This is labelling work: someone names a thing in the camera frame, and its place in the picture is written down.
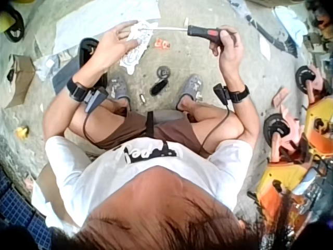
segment screwdriver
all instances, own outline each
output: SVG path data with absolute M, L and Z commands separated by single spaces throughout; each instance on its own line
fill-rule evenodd
M 140 30 L 187 31 L 187 35 L 189 36 L 197 36 L 200 38 L 205 38 L 213 43 L 216 43 L 218 46 L 223 46 L 220 39 L 221 29 L 207 29 L 203 27 L 189 25 L 188 28 L 156 27 L 156 28 L 142 28 Z

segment leg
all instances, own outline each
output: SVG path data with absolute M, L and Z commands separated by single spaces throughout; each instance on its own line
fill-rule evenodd
M 197 122 L 192 123 L 194 133 L 200 143 L 203 143 L 208 133 L 218 125 L 226 116 L 225 109 L 212 105 L 198 104 L 189 95 L 183 96 L 178 104 L 178 109 L 188 112 Z M 204 144 L 204 149 L 212 154 L 219 143 L 224 140 L 236 139 L 244 131 L 244 127 L 231 111 L 229 117 L 208 137 Z
M 107 99 L 98 106 L 90 114 L 86 123 L 85 130 L 89 138 L 97 143 L 112 134 L 125 120 L 125 117 L 115 115 L 114 112 L 120 108 L 127 107 L 128 104 L 127 99 L 122 98 L 116 101 L 110 101 Z M 87 116 L 84 109 L 85 105 L 81 104 L 76 110 L 69 125 L 69 129 L 82 138 L 85 138 L 83 124 Z

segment red screwdriver handle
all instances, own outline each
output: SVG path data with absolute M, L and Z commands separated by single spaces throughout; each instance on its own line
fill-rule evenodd
M 189 25 L 187 29 L 187 35 L 205 38 L 213 43 L 216 43 L 218 46 L 222 46 L 223 44 L 220 39 L 220 31 L 221 29 L 206 29 Z

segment slipper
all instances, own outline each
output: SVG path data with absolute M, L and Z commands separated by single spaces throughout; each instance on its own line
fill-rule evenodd
M 197 99 L 201 96 L 202 89 L 203 80 L 201 76 L 199 76 L 198 74 L 191 74 L 178 93 L 179 98 L 175 105 L 176 110 L 181 111 L 178 109 L 178 105 L 185 95 L 188 95 L 193 101 L 196 102 Z
M 129 96 L 129 91 L 127 89 L 127 83 L 125 77 L 120 72 L 112 73 L 106 91 L 109 93 L 109 100 L 118 100 L 121 98 L 126 98 L 129 102 L 131 108 L 131 99 Z

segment person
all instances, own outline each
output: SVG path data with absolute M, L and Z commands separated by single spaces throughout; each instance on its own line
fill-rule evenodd
M 140 41 L 126 41 L 126 30 L 135 23 L 108 31 L 72 82 L 93 87 L 110 66 L 137 47 Z M 245 93 L 239 74 L 244 52 L 240 35 L 232 27 L 221 29 L 223 48 L 210 43 L 209 49 L 219 58 L 229 92 Z M 46 154 L 65 208 L 80 227 L 71 238 L 55 233 L 53 247 L 258 249 L 258 235 L 232 212 L 259 134 L 250 96 L 233 103 L 235 112 L 220 124 L 227 111 L 196 102 L 203 79 L 193 74 L 175 105 L 192 122 L 183 116 L 152 127 L 146 117 L 131 111 L 123 75 L 114 73 L 109 84 L 113 99 L 89 115 L 67 88 L 45 112 Z M 91 162 L 64 138 L 67 128 L 106 152 Z

